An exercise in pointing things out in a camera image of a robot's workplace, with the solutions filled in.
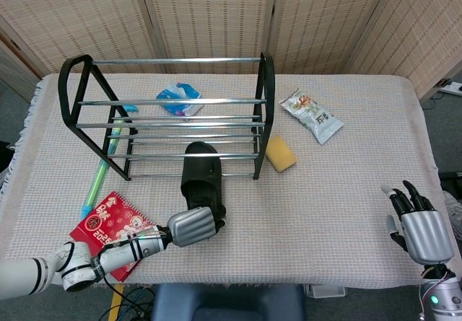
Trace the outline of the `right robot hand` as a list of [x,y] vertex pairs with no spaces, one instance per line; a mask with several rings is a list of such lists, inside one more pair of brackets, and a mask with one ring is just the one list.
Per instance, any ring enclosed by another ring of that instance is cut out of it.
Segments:
[[446,264],[454,256],[454,251],[443,216],[409,181],[405,180],[403,184],[408,194],[388,185],[381,186],[400,221],[397,226],[393,216],[386,216],[391,239],[415,263]]

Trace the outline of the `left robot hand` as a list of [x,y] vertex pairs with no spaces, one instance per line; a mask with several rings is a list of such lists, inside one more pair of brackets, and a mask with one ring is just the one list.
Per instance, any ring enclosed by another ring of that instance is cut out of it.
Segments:
[[170,217],[167,222],[169,239],[178,247],[186,247],[213,237],[225,225],[215,219],[209,207],[198,207]]

